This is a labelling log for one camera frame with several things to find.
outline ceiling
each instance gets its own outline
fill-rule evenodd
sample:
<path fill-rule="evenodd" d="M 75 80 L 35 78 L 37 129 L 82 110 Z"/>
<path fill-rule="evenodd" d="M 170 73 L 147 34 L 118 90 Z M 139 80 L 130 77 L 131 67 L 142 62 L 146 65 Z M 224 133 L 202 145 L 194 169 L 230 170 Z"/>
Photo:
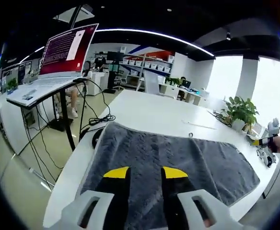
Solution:
<path fill-rule="evenodd" d="M 49 37 L 69 29 L 65 20 L 53 19 L 80 2 L 53 4 L 28 9 L 19 16 L 10 32 L 3 67 L 18 63 L 25 56 L 44 46 Z M 154 31 L 195 43 L 216 56 L 255 54 L 280 60 L 280 39 L 267 7 L 256 0 L 249 1 L 93 1 L 85 2 L 94 17 L 82 15 L 75 27 L 99 23 L 98 29 L 130 28 Z M 231 41 L 226 33 L 231 32 Z M 179 52 L 196 61 L 214 57 L 173 39 L 136 32 L 98 32 L 93 43 L 117 42 L 153 46 Z M 41 57 L 43 51 L 34 53 Z"/>

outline black ceiling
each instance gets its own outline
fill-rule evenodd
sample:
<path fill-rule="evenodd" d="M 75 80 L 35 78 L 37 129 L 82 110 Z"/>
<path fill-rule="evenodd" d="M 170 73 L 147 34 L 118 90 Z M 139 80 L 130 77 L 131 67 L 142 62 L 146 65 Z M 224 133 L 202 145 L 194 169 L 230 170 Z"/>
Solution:
<path fill-rule="evenodd" d="M 155 31 L 171 35 L 188 42 L 226 25 L 246 18 L 269 17 L 268 11 L 256 0 L 249 1 L 93 1 L 89 4 L 94 18 L 80 21 L 75 27 L 99 23 L 99 29 L 132 28 Z M 10 65 L 9 59 L 19 62 L 25 56 L 44 46 L 49 37 L 69 29 L 68 23 L 52 19 L 54 16 L 75 7 L 79 2 L 54 4 L 47 7 L 32 6 L 13 24 L 7 49 L 3 56 L 3 67 Z M 93 43 L 117 42 L 148 45 L 176 51 L 200 61 L 212 57 L 184 43 L 151 34 L 135 32 L 98 32 Z M 223 40 L 204 47 L 216 56 L 233 54 L 258 54 L 280 59 L 280 40 L 270 35 L 249 35 Z"/>

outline gray towel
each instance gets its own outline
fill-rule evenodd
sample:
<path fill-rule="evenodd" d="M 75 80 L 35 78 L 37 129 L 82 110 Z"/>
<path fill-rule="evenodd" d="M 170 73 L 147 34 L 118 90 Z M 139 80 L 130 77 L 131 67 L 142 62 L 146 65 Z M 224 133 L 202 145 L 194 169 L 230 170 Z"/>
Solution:
<path fill-rule="evenodd" d="M 184 171 L 196 189 L 205 189 L 228 206 L 259 184 L 243 154 L 229 143 L 139 132 L 113 122 L 100 137 L 81 193 L 94 190 L 109 170 L 124 166 L 131 167 L 126 229 L 166 226 L 162 166 Z"/>

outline computer monitor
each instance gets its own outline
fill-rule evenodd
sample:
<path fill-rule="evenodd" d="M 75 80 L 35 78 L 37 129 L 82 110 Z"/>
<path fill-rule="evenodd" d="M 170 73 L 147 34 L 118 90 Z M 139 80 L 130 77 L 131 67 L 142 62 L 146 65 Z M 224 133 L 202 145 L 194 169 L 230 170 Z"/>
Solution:
<path fill-rule="evenodd" d="M 185 86 L 186 88 L 189 88 L 191 85 L 191 82 L 188 80 L 183 80 L 182 86 Z"/>
<path fill-rule="evenodd" d="M 98 24 L 86 25 L 51 37 L 43 53 L 40 77 L 81 75 L 97 26 Z"/>
<path fill-rule="evenodd" d="M 108 61 L 123 61 L 124 53 L 120 52 L 107 52 L 107 60 Z"/>

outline laptop keyboard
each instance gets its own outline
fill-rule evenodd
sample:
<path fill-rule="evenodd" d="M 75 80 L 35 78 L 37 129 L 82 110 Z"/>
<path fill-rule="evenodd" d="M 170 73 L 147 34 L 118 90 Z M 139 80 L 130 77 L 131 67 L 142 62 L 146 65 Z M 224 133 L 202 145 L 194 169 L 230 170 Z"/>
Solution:
<path fill-rule="evenodd" d="M 73 79 L 75 79 L 75 77 L 38 79 L 33 81 L 31 85 L 40 87 L 53 87 L 57 84 L 62 84 Z"/>

